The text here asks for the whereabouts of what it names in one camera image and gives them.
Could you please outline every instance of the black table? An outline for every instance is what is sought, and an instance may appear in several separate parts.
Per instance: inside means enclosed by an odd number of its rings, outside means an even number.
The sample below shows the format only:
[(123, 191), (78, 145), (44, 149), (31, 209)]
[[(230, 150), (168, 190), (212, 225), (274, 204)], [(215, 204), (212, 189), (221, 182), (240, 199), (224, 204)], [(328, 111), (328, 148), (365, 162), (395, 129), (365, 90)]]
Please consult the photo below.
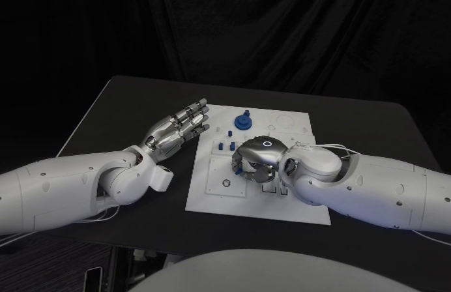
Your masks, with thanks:
[[(114, 77), (61, 156), (120, 151), (150, 126), (198, 99), (211, 104), (310, 114), (318, 143), (397, 158), (440, 171), (407, 109), (395, 103), (276, 93), (163, 80)], [(198, 139), (162, 164), (175, 172), (168, 192), (152, 189), (109, 221), (47, 231), (80, 241), (195, 256), (260, 248), (299, 252), (358, 266), (421, 287), (451, 291), (451, 247), (411, 231), (385, 229), (331, 211), (332, 226), (186, 212)], [(447, 235), (434, 235), (451, 242)]]

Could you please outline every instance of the robotic arm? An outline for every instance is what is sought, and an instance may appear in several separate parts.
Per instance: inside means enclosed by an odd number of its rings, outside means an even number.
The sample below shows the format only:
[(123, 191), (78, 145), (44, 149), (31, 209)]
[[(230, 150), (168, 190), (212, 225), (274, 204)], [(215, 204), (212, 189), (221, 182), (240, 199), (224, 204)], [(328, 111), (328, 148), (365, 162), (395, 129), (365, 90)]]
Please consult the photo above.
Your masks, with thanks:
[(202, 99), (162, 119), (140, 146), (124, 151), (51, 158), (0, 175), (0, 235), (58, 228), (133, 204), (149, 186), (166, 191), (175, 174), (158, 163), (208, 130), (208, 111)]
[[(243, 171), (243, 159), (256, 173)], [(451, 234), (451, 176), (407, 162), (362, 154), (341, 158), (323, 147), (287, 148), (261, 136), (237, 149), (233, 170), (258, 183), (277, 173), (300, 201), (371, 224)]]

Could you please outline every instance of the small blue part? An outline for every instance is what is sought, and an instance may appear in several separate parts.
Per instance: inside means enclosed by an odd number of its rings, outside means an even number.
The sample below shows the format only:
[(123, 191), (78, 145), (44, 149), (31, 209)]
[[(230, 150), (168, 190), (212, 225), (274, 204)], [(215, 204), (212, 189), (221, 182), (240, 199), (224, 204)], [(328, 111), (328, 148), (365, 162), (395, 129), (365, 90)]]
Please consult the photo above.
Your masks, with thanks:
[(240, 130), (248, 130), (253, 127), (253, 119), (250, 116), (251, 116), (251, 113), (247, 110), (245, 113), (235, 118), (235, 127)]

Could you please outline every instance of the white platform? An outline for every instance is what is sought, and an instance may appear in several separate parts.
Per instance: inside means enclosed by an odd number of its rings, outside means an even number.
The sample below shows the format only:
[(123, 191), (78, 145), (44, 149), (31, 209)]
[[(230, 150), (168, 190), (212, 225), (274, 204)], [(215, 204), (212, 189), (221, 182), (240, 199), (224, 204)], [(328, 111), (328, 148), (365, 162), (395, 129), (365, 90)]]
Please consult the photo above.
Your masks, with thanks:
[[(271, 136), (290, 147), (297, 141), (316, 143), (307, 113), (235, 108), (209, 104), (211, 129), (201, 135), (191, 180), (186, 210), (290, 222), (331, 225), (326, 206), (310, 206), (300, 202), (292, 191), (282, 190), (276, 178), (258, 184), (235, 175), (231, 162), (231, 142), (238, 146), (256, 136)], [(234, 121), (250, 110), (253, 127), (240, 130)]]

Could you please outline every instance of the blue object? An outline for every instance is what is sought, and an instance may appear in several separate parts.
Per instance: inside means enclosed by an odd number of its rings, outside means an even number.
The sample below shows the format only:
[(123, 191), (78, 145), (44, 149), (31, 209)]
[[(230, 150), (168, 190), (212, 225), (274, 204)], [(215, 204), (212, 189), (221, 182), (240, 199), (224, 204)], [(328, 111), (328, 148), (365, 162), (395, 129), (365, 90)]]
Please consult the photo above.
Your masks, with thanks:
[(253, 119), (250, 116), (251, 116), (251, 113), (247, 110), (245, 113), (235, 118), (235, 127), (240, 130), (248, 130), (253, 127)]

